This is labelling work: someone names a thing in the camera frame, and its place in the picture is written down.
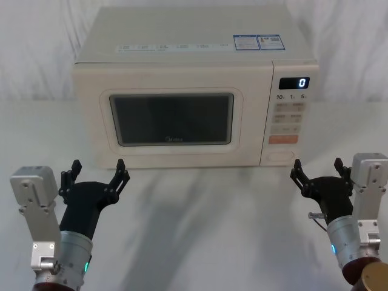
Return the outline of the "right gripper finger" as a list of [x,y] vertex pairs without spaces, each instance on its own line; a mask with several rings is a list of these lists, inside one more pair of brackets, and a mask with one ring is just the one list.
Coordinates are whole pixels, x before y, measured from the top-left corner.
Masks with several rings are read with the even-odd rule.
[[302,195],[313,195],[315,192],[314,180],[303,172],[300,159],[296,159],[290,172],[290,178],[300,189]]
[[345,185],[349,188],[349,190],[352,190],[353,189],[353,182],[350,178],[352,168],[346,167],[343,164],[341,158],[335,159],[334,167],[335,167],[335,170],[339,173],[340,177],[342,177],[342,179],[344,180]]

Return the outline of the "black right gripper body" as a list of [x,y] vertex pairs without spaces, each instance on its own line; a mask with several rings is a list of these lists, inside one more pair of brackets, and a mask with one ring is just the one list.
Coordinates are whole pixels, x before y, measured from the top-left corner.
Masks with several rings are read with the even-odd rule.
[[350,201],[351,188],[343,178],[322,176],[303,183],[303,197],[316,201],[324,214],[325,222],[342,216],[350,216],[353,205]]

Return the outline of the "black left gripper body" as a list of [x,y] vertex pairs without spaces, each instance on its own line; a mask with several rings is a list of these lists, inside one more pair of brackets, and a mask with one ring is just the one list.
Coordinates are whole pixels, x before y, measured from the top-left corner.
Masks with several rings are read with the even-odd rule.
[[75,232],[93,239],[102,210],[118,202],[118,193],[101,182],[80,182],[61,187],[66,210],[59,225],[60,230]]

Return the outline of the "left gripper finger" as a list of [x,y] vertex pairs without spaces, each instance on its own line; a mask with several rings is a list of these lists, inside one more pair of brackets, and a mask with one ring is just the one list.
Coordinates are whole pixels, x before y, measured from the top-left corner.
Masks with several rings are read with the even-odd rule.
[[59,196],[63,198],[64,204],[67,204],[69,193],[71,188],[75,184],[75,181],[82,169],[81,162],[76,159],[73,161],[71,169],[61,172],[61,185],[58,191]]
[[130,175],[128,170],[126,169],[124,160],[118,159],[116,165],[116,172],[112,180],[109,182],[108,186],[104,189],[104,191],[119,196],[126,184],[129,182],[129,180]]

